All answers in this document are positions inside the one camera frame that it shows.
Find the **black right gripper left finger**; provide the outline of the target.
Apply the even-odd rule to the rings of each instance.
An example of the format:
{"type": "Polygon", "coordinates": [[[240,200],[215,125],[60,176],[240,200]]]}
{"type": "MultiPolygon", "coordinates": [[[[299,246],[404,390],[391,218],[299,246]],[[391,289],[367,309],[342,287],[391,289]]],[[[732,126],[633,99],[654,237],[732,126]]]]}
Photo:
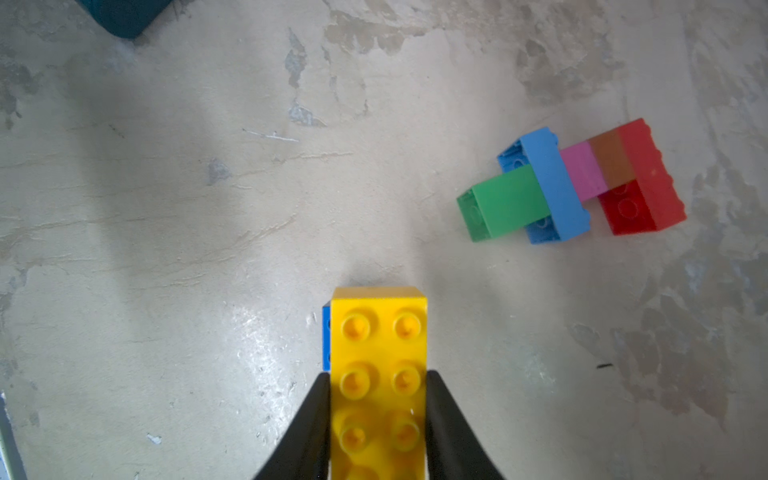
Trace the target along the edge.
{"type": "Polygon", "coordinates": [[[255,479],[328,478],[330,374],[320,373],[274,452],[255,479]]]}

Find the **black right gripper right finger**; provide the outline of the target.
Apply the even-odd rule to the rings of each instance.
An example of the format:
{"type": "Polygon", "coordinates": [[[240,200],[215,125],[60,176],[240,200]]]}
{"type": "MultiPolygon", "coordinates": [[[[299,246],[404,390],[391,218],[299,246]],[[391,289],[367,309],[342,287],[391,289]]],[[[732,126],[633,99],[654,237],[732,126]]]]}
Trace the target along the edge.
{"type": "Polygon", "coordinates": [[[425,425],[430,479],[504,479],[436,370],[426,373],[425,425]]]}

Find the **yellow lego brick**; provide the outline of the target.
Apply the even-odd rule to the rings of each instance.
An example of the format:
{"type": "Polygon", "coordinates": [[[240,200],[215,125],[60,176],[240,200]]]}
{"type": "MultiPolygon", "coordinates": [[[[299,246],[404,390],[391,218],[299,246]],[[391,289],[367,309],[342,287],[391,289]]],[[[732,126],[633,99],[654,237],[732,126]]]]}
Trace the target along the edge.
{"type": "Polygon", "coordinates": [[[425,477],[427,309],[413,286],[335,289],[331,478],[425,477]]]}

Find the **green lego brick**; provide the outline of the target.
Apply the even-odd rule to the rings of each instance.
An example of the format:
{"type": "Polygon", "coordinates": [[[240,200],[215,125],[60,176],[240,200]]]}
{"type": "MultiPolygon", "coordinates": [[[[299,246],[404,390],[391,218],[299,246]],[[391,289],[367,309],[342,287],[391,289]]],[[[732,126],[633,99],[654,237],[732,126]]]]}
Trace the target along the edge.
{"type": "Polygon", "coordinates": [[[473,242],[507,235],[550,215],[530,165],[474,185],[457,204],[473,242]]]}

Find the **light blue lego brick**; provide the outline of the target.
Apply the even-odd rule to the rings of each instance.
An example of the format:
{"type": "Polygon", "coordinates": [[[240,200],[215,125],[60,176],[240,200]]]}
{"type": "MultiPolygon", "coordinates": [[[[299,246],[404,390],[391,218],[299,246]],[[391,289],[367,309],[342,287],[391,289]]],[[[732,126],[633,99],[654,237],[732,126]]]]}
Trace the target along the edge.
{"type": "Polygon", "coordinates": [[[562,242],[591,229],[558,148],[557,136],[544,127],[523,135],[497,157],[503,173],[530,165],[550,210],[545,219],[525,227],[534,245],[562,242]]]}

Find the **magenta lego brick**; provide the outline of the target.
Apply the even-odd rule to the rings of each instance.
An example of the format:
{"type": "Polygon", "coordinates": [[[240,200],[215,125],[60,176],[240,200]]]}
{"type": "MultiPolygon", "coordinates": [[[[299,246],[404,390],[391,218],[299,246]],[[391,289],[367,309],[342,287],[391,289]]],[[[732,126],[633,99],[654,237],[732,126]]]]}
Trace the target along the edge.
{"type": "Polygon", "coordinates": [[[609,190],[588,141],[562,149],[560,155],[581,202],[598,197],[609,190]]]}

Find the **red lego brick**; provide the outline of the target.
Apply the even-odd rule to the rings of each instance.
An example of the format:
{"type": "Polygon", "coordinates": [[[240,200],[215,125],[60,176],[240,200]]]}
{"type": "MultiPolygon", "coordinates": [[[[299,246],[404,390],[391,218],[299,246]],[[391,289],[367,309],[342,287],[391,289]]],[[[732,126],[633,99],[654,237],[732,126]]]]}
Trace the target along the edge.
{"type": "Polygon", "coordinates": [[[687,219],[652,132],[642,119],[617,129],[636,178],[598,196],[615,236],[656,232],[687,219]]]}

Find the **orange lego brick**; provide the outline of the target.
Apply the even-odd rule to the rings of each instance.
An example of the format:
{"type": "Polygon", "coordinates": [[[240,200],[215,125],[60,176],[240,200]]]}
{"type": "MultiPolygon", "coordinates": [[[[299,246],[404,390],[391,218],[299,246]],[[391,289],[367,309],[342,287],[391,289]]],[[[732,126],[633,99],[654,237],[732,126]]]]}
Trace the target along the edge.
{"type": "Polygon", "coordinates": [[[596,135],[588,143],[609,190],[636,178],[617,129],[596,135]]]}

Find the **dark blue lego brick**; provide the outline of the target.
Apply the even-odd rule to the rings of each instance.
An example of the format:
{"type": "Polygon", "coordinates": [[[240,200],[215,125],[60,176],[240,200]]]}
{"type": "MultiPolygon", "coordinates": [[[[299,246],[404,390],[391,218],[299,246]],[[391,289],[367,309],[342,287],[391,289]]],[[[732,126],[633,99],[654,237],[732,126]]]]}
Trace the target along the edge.
{"type": "Polygon", "coordinates": [[[325,372],[331,370],[331,305],[322,307],[322,366],[325,372]]]}

